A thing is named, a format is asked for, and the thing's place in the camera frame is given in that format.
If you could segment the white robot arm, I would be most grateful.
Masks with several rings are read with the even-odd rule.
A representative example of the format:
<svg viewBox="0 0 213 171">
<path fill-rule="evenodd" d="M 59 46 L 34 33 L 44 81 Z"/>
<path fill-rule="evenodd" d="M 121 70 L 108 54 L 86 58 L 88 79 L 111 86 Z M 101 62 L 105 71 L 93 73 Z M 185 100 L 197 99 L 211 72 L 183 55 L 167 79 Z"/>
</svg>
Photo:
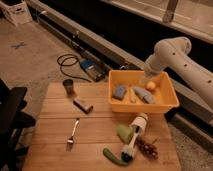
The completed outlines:
<svg viewBox="0 0 213 171">
<path fill-rule="evenodd" d="M 158 41 L 154 52 L 144 63 L 140 83 L 145 85 L 166 68 L 178 74 L 213 109 L 213 73 L 188 57 L 192 48 L 187 37 L 167 38 Z"/>
</svg>

